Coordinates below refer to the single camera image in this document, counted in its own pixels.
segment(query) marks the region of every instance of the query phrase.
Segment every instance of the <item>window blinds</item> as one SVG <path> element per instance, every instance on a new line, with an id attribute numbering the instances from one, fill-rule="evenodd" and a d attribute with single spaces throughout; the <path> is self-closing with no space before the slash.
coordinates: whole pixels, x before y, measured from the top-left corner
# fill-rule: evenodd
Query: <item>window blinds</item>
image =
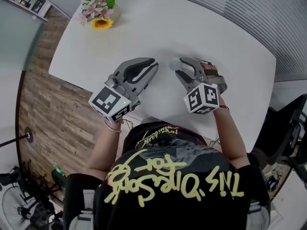
<path id="1" fill-rule="evenodd" d="M 307 79 L 307 0 L 189 1 L 215 11 L 258 39 L 275 55 L 279 79 Z"/>

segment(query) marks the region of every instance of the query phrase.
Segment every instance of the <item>black and white marker cube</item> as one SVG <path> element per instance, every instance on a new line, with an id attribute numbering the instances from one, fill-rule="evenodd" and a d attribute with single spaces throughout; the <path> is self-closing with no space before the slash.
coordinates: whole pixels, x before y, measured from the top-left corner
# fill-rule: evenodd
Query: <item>black and white marker cube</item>
<path id="1" fill-rule="evenodd" d="M 184 97 L 189 113 L 206 114 L 219 107 L 216 84 L 200 83 Z"/>
<path id="2" fill-rule="evenodd" d="M 131 111 L 131 101 L 106 84 L 92 94 L 88 103 L 111 123 Z"/>

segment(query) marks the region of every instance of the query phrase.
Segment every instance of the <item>black pole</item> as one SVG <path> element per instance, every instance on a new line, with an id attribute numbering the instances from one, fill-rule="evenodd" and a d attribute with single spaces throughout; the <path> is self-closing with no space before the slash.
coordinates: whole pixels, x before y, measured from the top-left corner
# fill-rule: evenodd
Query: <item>black pole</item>
<path id="1" fill-rule="evenodd" d="M 17 141 L 17 140 L 21 140 L 21 139 L 28 138 L 28 137 L 29 137 L 29 135 L 26 134 L 26 135 L 20 136 L 20 137 L 18 137 L 18 138 L 15 138 L 15 139 L 12 139 L 12 140 L 3 142 L 3 143 L 0 144 L 0 148 L 1 148 L 1 147 L 4 147 L 4 146 L 6 146 L 6 145 L 9 145 L 9 144 L 11 144 L 11 143 L 13 143 L 13 142 L 15 142 L 15 141 Z"/>

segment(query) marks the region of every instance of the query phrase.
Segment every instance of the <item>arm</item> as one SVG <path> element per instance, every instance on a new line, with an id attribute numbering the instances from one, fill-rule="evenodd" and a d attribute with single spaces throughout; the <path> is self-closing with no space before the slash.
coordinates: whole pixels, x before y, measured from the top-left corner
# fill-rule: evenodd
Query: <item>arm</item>
<path id="1" fill-rule="evenodd" d="M 117 124 L 111 124 L 107 121 L 107 124 L 111 128 L 120 131 L 120 121 Z M 100 180 L 106 178 L 116 158 L 118 140 L 119 133 L 103 125 L 101 134 L 87 162 L 85 174 L 92 175 Z"/>
<path id="2" fill-rule="evenodd" d="M 220 105 L 225 105 L 219 96 Z M 216 109 L 213 111 L 217 132 L 219 134 L 223 154 L 237 169 L 249 165 L 246 149 L 242 137 L 228 110 Z"/>

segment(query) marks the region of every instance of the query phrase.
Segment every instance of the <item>gray shoulder strap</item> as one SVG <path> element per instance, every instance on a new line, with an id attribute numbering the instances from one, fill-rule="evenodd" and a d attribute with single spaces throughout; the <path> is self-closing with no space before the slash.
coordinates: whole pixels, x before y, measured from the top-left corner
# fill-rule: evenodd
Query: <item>gray shoulder strap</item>
<path id="1" fill-rule="evenodd" d="M 270 215 L 268 210 L 262 207 L 258 201 L 251 203 L 246 222 L 246 230 L 267 230 L 269 223 Z"/>
<path id="2" fill-rule="evenodd" d="M 82 210 L 69 226 L 69 230 L 94 230 L 94 190 L 83 190 L 84 205 L 86 210 Z"/>

